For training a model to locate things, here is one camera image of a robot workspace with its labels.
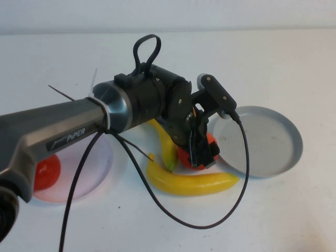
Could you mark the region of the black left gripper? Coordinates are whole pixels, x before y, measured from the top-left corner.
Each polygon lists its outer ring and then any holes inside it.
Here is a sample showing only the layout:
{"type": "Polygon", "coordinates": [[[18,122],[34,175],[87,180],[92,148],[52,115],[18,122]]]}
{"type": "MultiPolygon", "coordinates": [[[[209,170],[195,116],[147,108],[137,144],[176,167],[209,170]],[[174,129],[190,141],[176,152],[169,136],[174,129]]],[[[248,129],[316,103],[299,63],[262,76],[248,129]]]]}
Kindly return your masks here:
{"type": "Polygon", "coordinates": [[[192,84],[186,80],[176,80],[169,85],[165,97],[164,129],[176,145],[189,147],[192,167],[202,165],[208,169],[216,163],[215,157],[220,149],[215,141],[208,143],[205,127],[197,118],[200,113],[194,111],[191,91],[192,84]],[[198,145],[201,146],[200,159],[198,145]]]}

